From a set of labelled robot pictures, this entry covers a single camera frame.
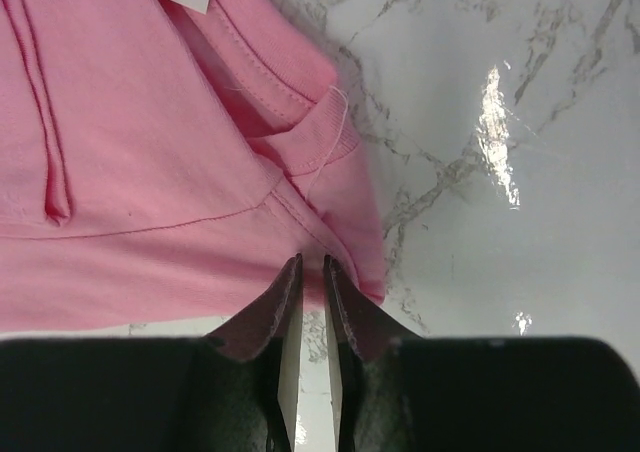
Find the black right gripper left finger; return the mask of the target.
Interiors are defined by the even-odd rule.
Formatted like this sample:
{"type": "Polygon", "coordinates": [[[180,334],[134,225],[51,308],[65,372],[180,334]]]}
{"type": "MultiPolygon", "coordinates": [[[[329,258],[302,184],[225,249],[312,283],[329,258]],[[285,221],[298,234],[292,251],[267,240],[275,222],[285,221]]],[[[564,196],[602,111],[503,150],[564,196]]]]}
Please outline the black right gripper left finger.
{"type": "Polygon", "coordinates": [[[189,392],[192,451],[291,451],[295,445],[303,258],[204,336],[189,392]]]}

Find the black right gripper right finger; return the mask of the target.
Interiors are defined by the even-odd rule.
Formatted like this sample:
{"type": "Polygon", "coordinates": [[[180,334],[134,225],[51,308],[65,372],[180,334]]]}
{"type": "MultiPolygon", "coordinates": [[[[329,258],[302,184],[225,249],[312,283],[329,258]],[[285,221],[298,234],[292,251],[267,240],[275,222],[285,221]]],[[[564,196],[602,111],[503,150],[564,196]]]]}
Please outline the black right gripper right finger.
{"type": "Polygon", "coordinates": [[[361,292],[334,257],[323,264],[336,449],[432,451],[408,354],[424,340],[361,292]]]}

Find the pink t shirt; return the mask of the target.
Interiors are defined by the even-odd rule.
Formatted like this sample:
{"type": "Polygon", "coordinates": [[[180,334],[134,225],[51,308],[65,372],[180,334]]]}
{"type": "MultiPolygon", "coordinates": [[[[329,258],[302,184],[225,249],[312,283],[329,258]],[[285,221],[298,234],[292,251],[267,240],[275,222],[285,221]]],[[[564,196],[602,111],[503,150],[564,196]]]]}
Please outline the pink t shirt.
{"type": "Polygon", "coordinates": [[[270,0],[1,0],[1,328],[231,315],[302,254],[375,303],[382,225],[333,64],[270,0]]]}

